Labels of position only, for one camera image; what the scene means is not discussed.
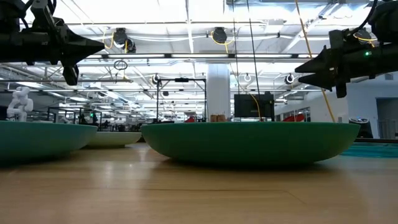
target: white robot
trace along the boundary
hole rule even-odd
[[[29,99],[27,95],[30,92],[28,87],[18,87],[17,91],[12,93],[12,101],[7,109],[7,117],[14,120],[15,114],[18,115],[18,121],[26,121],[26,112],[33,110],[33,100]]]

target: desk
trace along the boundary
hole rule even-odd
[[[397,223],[398,160],[304,169],[177,164],[145,144],[0,170],[0,222]]]

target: teal bowl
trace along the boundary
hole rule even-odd
[[[310,164],[348,149],[359,131],[340,123],[182,123],[142,127],[151,148],[172,159],[209,164]]]
[[[97,127],[0,121],[0,165],[62,155],[84,147]]]

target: column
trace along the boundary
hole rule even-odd
[[[229,67],[227,64],[209,64],[207,73],[208,120],[211,115],[231,117],[229,92]]]

